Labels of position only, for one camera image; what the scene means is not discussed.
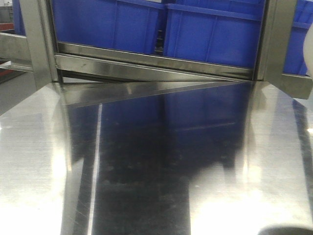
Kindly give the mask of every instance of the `stainless steel post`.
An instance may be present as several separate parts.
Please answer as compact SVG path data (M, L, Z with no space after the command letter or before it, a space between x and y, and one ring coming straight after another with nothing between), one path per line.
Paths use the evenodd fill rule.
M297 0L266 0L254 80L279 87Z
M57 51L50 0L20 0L37 89L58 81Z

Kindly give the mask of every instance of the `blue crate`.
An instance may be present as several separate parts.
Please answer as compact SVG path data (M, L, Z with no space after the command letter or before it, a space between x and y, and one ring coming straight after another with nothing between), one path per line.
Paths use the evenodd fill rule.
M264 0L177 0L177 4L261 16Z
M307 67L303 58L303 43L310 24L295 22L292 27L285 60L285 73L305 75Z
M13 21L16 34L25 36L25 28L19 0L13 0Z
M295 22L313 23L313 1L312 0L298 0L295 16Z
M59 41L146 54L155 51L164 11L145 0L53 0L52 7Z
M169 4L164 55L254 67L260 17Z

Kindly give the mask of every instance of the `metal rail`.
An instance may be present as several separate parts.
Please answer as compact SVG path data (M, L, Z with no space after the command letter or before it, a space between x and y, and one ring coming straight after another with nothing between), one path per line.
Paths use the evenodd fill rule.
M216 65L156 55L144 55L125 51L90 47L85 45L58 43L58 46L59 52L63 54L80 55L91 58L113 60L119 62L147 65L180 71L214 74L218 76L225 76L238 79L251 80L253 72L252 69L248 68Z
M83 56L57 54L55 55L57 68L89 74L96 77L122 78L132 81L148 82L186 82L186 81L239 81L238 79L204 75L178 70L168 70L151 66L141 66L109 60L88 58Z

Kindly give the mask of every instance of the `metal frame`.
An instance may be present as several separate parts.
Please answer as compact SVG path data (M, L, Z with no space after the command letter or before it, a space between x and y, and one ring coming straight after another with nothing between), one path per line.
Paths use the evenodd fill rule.
M61 71L91 80L269 81L293 96L294 83L313 86L305 76L282 74L297 0L267 0L255 69L209 64L59 42L50 0L20 0L27 37L0 33L1 68L33 71L37 88L62 82Z
M37 89L58 81L54 60L57 43L49 0L20 1Z

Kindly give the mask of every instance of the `stainless steel table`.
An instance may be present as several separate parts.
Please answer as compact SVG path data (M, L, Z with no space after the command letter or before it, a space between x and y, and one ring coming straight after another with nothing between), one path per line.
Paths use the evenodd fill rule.
M266 82L49 84L0 116L1 234L313 228L312 135Z

